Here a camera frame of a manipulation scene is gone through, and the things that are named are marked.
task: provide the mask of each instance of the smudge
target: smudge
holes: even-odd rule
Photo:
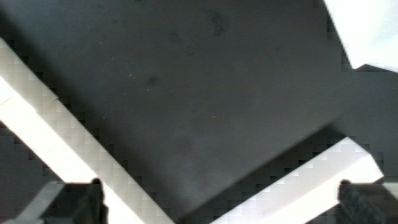
[[[229,29],[229,18],[222,15],[218,10],[202,10],[202,13],[207,15],[207,20],[213,26],[213,36],[220,36]]]

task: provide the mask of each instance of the dark gray surface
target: dark gray surface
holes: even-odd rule
[[[321,4],[0,0],[0,16],[0,34],[174,220],[328,124],[396,175],[398,76],[341,64]]]
[[[0,123],[0,223],[16,218],[51,180],[58,177]]]

